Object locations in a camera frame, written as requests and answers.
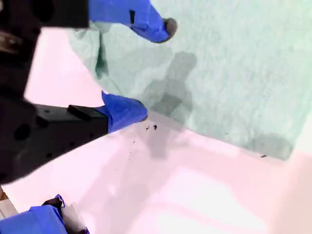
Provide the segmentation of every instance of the blue tape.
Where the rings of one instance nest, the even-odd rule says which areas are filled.
[[[105,106],[95,109],[108,117],[109,133],[140,122],[147,117],[147,109],[138,100],[104,92],[102,92],[102,99]]]
[[[131,23],[130,11],[135,12]],[[149,0],[89,0],[91,21],[122,23],[139,36],[160,42],[168,38],[163,19]]]

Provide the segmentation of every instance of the green cloth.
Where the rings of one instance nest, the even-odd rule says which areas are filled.
[[[288,159],[311,108],[311,1],[153,4],[178,21],[168,43],[119,24],[70,31],[73,50],[103,89],[199,134]]]

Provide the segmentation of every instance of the screw hole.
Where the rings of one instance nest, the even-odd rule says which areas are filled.
[[[28,124],[22,124],[14,132],[15,140],[25,140],[30,135],[30,127]]]

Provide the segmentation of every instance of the white table surface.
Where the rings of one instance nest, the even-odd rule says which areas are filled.
[[[66,33],[44,30],[26,97],[100,106],[100,92]],[[61,194],[91,234],[311,234],[309,119],[283,162],[149,113],[147,121],[75,149],[3,189],[19,212]]]

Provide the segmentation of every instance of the black metal bracket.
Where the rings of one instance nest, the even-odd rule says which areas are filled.
[[[23,98],[42,26],[88,27],[88,0],[2,0],[0,8],[0,184],[108,133],[90,107],[35,105]]]

